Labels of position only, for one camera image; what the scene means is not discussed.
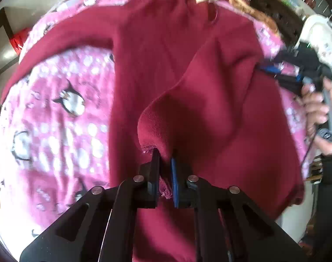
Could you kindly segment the person's right hand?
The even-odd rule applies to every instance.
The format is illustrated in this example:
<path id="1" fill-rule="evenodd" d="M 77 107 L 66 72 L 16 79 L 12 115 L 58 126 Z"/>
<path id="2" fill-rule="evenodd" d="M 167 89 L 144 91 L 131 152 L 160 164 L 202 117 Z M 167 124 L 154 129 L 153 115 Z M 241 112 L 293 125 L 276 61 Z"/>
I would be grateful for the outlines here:
<path id="1" fill-rule="evenodd" d="M 311 84 L 305 84 L 302 88 L 302 104 L 306 112 L 306 130 L 310 137 L 316 133 L 316 125 L 324 124 L 328 121 L 330 106 L 323 102 L 320 92 L 312 92 Z M 323 87 L 330 93 L 332 103 L 332 82 L 328 78 L 323 79 Z M 325 156 L 332 155 L 332 143 L 323 139 L 319 135 L 314 138 L 314 143 Z"/>

